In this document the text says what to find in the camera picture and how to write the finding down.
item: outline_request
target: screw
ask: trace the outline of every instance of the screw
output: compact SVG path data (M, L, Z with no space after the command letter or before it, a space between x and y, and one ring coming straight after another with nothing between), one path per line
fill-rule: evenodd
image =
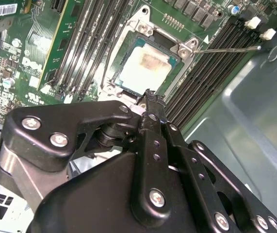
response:
M271 223L272 226L274 226L274 228L277 230L277 223L274 219L272 219L271 217L268 217L269 222Z
M50 137L50 142L56 147L64 147L68 144L68 139L62 133L55 133Z
M147 26L146 25L139 25L138 26L138 31L140 32L140 33L146 33L147 32Z
M129 111L128 111L128 108L126 107L126 106L124 106L124 105L121 105L120 107L119 107L119 109L122 111L122 112L124 112L124 113L128 113Z
M260 224L260 226L261 226L262 228L264 228L265 230L269 229L268 224L267 224L266 221L263 219L263 217L257 215L257 221L258 221L258 223Z
M157 117L156 117L155 115L153 115L153 114L149 114L149 117L150 117L152 120L154 120L154 121L157 120Z
M149 193L149 198L156 207L163 207L165 204L165 199L163 194L160 193L158 190L152 189Z
M216 222L218 223L219 227L221 227L225 231L229 230L229 223L221 213L216 213L215 219L216 219Z
M38 130L41 123L36 118L28 117L22 120L22 126L28 130Z
M200 150L204 150L204 147L202 146L202 144L201 143L196 143L196 146L200 149Z
M174 130L174 131L177 131L177 130L178 130L177 127L176 127L175 125L173 125L173 124L170 124L170 127L171 127L171 129Z

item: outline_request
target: white label sticker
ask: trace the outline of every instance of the white label sticker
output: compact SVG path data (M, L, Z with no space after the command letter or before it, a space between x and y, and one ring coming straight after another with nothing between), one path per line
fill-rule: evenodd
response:
M0 16L14 14L16 12L16 10L17 10L17 3L1 5L0 6Z

